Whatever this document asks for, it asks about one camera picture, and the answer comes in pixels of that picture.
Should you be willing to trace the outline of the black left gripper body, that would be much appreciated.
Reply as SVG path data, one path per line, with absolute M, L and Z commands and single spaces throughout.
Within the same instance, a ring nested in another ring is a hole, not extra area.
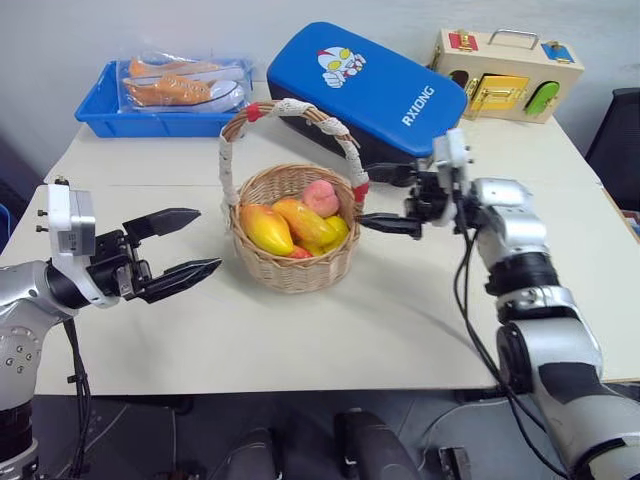
M 151 269 L 139 258 L 141 241 L 123 230 L 114 230 L 96 238 L 96 249 L 87 271 L 105 296 L 126 300 L 144 293 L 151 281 Z

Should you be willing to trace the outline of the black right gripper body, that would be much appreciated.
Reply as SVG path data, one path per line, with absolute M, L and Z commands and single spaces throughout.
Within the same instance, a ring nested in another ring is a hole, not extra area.
M 418 171 L 415 174 L 415 183 L 404 206 L 411 227 L 421 227 L 425 223 L 446 226 L 457 214 L 453 194 L 440 185 L 435 172 Z

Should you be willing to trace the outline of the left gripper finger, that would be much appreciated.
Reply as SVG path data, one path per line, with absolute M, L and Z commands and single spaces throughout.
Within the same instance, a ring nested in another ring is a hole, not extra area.
M 168 270 L 150 280 L 144 280 L 136 291 L 136 297 L 148 304 L 181 293 L 211 276 L 222 264 L 221 258 L 189 261 Z
M 164 236 L 178 230 L 201 216 L 201 212 L 191 208 L 167 208 L 123 223 L 132 243 L 153 236 Z

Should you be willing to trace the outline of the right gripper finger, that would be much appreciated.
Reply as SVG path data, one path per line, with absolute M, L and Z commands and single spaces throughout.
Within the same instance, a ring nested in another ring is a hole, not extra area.
M 376 163 L 367 166 L 367 174 L 373 182 L 395 187 L 409 187 L 422 181 L 423 172 L 410 163 Z
M 359 224 L 382 233 L 408 235 L 414 240 L 422 238 L 422 222 L 411 217 L 391 213 L 370 213 L 361 215 Z

